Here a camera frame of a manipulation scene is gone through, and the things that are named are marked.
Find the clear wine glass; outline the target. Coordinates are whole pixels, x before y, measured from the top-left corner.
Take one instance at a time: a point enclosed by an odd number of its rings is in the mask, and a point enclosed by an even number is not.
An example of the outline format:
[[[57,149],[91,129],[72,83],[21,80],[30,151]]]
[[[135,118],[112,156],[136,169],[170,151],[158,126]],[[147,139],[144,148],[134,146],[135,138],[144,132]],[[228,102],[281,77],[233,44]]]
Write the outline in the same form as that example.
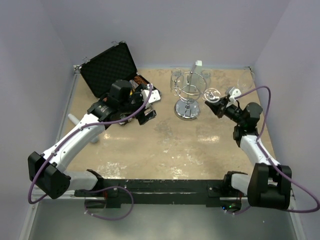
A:
[[[202,99],[204,101],[210,101],[210,96],[212,95],[221,96],[221,93],[216,88],[207,88],[202,94]]]
[[[237,80],[238,89],[244,93],[254,86],[255,74],[251,70],[246,70]]]

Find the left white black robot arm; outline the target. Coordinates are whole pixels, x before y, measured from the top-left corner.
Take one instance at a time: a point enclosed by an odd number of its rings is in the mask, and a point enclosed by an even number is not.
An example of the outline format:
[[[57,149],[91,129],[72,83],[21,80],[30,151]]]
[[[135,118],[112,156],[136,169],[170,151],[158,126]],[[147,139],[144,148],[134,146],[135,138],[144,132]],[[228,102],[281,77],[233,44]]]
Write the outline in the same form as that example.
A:
[[[61,140],[43,153],[32,152],[28,159],[28,173],[31,185],[28,202],[32,200],[34,187],[45,196],[57,199],[67,191],[87,191],[99,196],[104,184],[96,173],[67,171],[69,164],[98,135],[113,124],[137,119],[140,125],[156,117],[155,110],[147,111],[152,103],[159,101],[160,92],[151,84],[139,84],[134,88],[130,81],[116,80],[109,91],[94,102],[82,119]]]

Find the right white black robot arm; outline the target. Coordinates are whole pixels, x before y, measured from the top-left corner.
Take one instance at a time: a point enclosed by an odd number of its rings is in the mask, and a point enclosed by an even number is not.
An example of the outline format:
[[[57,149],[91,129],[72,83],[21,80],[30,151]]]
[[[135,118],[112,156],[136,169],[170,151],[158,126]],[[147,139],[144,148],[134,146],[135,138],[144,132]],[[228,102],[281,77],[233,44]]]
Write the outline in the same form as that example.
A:
[[[218,118],[227,117],[235,122],[233,139],[254,165],[251,175],[229,171],[223,179],[223,192],[230,197],[238,192],[243,193],[252,207],[287,210],[291,197],[291,182],[288,179],[292,176],[292,170],[270,156],[258,138],[257,124],[262,107],[250,102],[241,108],[230,103],[227,97],[204,103]]]

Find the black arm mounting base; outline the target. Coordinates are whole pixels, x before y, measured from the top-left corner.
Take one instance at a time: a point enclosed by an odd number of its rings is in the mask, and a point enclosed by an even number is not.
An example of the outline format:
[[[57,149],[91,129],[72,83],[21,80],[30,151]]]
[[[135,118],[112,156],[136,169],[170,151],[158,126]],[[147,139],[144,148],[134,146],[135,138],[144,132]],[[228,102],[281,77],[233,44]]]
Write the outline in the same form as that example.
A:
[[[90,191],[76,190],[76,197],[104,198],[106,208],[122,204],[205,205],[244,196],[221,179],[99,179]]]

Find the back right hanging wine glass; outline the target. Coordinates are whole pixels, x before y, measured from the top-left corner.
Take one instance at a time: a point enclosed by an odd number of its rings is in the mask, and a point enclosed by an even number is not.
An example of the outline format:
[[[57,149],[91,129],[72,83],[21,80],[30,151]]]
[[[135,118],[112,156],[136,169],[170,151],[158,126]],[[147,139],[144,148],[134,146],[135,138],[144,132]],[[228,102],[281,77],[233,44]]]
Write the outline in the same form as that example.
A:
[[[206,81],[207,87],[211,85],[212,79],[211,79],[211,72],[208,70],[202,70],[201,75]]]

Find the hanging wine glass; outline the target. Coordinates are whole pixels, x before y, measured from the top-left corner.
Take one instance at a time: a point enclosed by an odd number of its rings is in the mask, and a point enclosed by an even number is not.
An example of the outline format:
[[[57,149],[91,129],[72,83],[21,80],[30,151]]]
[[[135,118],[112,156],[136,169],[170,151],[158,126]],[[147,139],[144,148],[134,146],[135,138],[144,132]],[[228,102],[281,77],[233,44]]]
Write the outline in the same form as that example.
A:
[[[184,75],[179,68],[174,68],[171,70],[170,76],[170,88],[182,88],[184,85]]]
[[[211,85],[212,79],[211,79],[211,72],[208,70],[202,70],[201,75],[206,81],[207,87]]]

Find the chrome wine glass rack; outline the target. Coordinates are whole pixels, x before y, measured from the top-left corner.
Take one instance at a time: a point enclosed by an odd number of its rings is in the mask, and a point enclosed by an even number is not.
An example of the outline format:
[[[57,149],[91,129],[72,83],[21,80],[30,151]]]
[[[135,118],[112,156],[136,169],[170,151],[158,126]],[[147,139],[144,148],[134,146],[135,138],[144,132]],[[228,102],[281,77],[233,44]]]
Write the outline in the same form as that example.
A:
[[[204,91],[208,88],[205,79],[200,74],[200,79],[196,85],[187,85],[187,74],[190,71],[185,71],[183,87],[175,87],[170,89],[174,96],[178,97],[174,105],[175,115],[183,121],[193,121],[198,118],[200,110],[200,98],[203,97]]]

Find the back left hanging wine glass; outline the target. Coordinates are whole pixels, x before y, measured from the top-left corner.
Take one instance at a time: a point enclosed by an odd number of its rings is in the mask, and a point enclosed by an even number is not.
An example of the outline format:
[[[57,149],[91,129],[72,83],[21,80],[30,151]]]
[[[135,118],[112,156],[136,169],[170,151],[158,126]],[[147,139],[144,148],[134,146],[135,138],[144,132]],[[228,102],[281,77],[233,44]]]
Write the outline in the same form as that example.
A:
[[[171,70],[170,76],[170,88],[182,88],[184,85],[184,75],[179,68],[174,68]]]

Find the grey purple chip stack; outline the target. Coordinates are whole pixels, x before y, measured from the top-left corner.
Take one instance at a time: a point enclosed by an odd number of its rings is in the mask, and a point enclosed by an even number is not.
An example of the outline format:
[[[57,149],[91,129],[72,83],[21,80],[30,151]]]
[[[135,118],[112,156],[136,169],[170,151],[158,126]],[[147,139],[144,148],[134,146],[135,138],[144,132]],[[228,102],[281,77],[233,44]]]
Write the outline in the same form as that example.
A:
[[[139,85],[138,85],[134,80],[132,80],[132,79],[131,79],[129,82],[130,82],[130,84],[132,85],[132,88],[133,88],[133,89],[136,89],[136,88],[139,86]]]

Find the brown orange chip stack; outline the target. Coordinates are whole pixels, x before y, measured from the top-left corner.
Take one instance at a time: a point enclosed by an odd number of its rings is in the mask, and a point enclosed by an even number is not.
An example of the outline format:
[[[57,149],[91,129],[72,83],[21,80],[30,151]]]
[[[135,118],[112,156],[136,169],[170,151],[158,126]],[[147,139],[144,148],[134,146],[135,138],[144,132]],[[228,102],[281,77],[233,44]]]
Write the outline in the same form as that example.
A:
[[[140,75],[136,75],[133,80],[138,84],[138,85],[148,85],[148,81],[145,80],[143,77],[141,77]]]

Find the white grey handheld tool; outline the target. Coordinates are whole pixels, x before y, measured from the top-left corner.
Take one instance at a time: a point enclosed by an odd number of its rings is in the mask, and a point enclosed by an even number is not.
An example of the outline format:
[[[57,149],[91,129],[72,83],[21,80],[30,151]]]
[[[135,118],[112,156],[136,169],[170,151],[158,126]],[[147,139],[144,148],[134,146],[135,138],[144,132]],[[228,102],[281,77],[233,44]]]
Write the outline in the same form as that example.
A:
[[[68,116],[68,119],[69,119],[75,126],[80,123],[80,120],[79,120],[76,116],[74,116],[73,114],[69,113],[67,116]],[[99,140],[100,140],[100,139],[99,139],[99,136],[97,135],[97,136],[94,137],[90,142],[91,142],[92,144],[96,144],[96,143],[99,142]]]

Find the black poker chip case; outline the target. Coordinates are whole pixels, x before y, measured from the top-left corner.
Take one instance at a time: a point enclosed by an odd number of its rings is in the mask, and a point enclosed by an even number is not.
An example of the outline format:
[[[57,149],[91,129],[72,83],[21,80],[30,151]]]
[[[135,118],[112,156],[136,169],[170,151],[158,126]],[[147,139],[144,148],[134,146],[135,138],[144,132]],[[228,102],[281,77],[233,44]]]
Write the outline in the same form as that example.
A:
[[[116,43],[79,66],[79,73],[96,98],[110,91],[117,80],[133,80],[138,73],[129,47],[125,41]]]

